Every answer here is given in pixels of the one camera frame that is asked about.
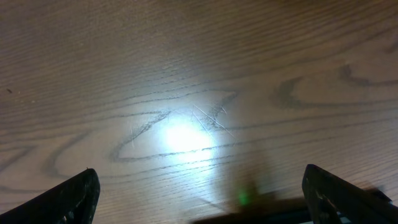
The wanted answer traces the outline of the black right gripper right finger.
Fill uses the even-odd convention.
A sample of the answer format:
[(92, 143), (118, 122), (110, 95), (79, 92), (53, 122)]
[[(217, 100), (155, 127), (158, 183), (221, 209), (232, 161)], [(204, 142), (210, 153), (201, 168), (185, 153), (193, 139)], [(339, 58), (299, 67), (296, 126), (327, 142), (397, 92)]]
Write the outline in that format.
[(397, 207), (369, 192), (309, 164), (302, 190), (314, 223), (341, 223), (343, 214), (351, 223), (397, 223)]

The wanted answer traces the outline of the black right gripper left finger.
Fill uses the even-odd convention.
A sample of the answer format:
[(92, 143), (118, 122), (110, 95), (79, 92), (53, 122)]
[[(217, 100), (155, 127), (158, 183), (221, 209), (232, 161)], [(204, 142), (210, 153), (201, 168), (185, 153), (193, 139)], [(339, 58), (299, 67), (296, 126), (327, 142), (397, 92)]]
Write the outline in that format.
[(94, 169), (86, 169), (1, 215), (1, 224), (91, 224), (100, 196)]

